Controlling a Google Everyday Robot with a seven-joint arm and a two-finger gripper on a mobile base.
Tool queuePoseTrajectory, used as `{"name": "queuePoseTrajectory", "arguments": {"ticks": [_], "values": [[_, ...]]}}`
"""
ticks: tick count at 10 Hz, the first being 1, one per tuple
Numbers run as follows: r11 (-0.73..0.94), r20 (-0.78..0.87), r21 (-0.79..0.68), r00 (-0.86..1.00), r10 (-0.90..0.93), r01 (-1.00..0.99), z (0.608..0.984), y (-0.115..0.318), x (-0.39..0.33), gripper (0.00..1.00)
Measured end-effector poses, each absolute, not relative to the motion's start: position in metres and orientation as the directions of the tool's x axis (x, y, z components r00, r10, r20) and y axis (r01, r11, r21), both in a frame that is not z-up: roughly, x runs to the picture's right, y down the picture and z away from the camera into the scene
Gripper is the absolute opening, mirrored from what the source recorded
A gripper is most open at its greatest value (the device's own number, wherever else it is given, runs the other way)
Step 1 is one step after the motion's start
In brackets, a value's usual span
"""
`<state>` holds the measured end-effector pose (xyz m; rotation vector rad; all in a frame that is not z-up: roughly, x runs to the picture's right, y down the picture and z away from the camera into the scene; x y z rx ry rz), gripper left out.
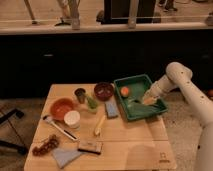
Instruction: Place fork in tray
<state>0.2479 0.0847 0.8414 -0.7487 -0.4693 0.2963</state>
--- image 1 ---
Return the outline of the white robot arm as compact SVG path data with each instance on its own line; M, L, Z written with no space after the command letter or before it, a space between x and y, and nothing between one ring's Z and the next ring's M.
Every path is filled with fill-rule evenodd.
M141 102L151 105L171 90L179 88L202 127L194 171L213 171L213 101L191 81L192 76L192 71L183 64L169 63L165 74L144 93Z

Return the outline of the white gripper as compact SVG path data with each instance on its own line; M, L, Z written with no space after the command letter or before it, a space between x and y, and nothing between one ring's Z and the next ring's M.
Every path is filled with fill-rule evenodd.
M145 92L142 97L142 103L144 105L153 105L164 95L164 92L160 88L157 82L153 83L149 90Z

